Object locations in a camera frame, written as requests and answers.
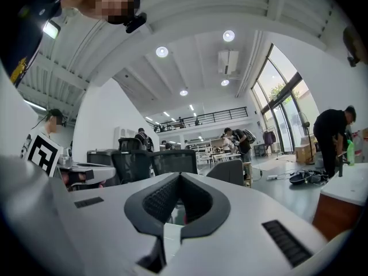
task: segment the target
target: black mesh chair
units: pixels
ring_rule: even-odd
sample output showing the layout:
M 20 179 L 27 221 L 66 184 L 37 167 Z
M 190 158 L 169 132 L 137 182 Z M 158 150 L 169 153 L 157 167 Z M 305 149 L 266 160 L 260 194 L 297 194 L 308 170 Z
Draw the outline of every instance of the black mesh chair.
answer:
M 142 150 L 143 145 L 137 138 L 120 138 L 119 151 Z
M 167 150 L 149 155 L 155 175 L 185 172 L 198 174 L 196 152 L 190 149 Z
M 136 182 L 150 177 L 151 162 L 145 150 L 116 151 L 111 154 L 111 158 L 120 184 Z

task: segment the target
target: bottle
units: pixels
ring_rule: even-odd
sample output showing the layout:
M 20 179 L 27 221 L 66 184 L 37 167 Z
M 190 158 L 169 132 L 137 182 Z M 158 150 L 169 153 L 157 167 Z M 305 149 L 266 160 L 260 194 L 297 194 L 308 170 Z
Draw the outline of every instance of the bottle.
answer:
M 350 162 L 349 166 L 353 166 L 355 163 L 354 143 L 351 140 L 348 140 L 347 143 L 349 144 L 347 147 L 347 161 Z

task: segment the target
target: white desk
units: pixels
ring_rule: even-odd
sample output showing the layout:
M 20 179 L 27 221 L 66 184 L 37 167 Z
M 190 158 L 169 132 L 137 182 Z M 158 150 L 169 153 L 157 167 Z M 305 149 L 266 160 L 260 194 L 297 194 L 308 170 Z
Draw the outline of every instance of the white desk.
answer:
M 216 155 L 213 155 L 213 159 L 217 161 L 219 159 L 235 158 L 237 156 L 240 156 L 240 154 L 216 154 Z
M 364 206 L 368 196 L 368 163 L 343 166 L 343 176 L 335 176 L 321 189 L 321 194 Z

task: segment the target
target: cardboard box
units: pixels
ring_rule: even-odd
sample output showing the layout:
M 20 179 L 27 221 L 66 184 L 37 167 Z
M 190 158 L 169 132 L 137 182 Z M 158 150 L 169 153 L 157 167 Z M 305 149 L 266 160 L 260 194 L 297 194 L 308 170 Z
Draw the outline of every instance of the cardboard box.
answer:
M 295 157 L 298 163 L 305 163 L 311 160 L 311 146 L 309 144 L 295 147 Z M 316 146 L 312 143 L 312 155 L 316 154 Z

